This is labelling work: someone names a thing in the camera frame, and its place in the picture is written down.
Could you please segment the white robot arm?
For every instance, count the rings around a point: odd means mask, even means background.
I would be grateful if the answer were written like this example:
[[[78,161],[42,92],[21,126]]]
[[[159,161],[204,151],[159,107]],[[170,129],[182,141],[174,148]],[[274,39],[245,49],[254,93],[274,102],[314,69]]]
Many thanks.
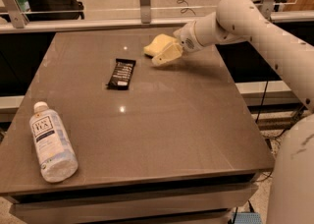
[[[221,0],[212,14],[174,32],[186,52],[248,41],[311,112],[284,137],[266,224],[314,224],[314,48],[266,20],[251,0]]]

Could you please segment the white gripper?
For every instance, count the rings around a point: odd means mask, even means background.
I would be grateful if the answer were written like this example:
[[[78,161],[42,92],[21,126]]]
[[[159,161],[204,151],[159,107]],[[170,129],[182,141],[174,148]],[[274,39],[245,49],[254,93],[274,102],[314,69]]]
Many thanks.
[[[187,23],[182,28],[177,29],[174,32],[174,37],[179,43],[170,42],[158,50],[152,58],[152,63],[155,66],[161,66],[180,58],[183,55],[183,50],[192,53],[203,49],[195,35],[195,22]]]

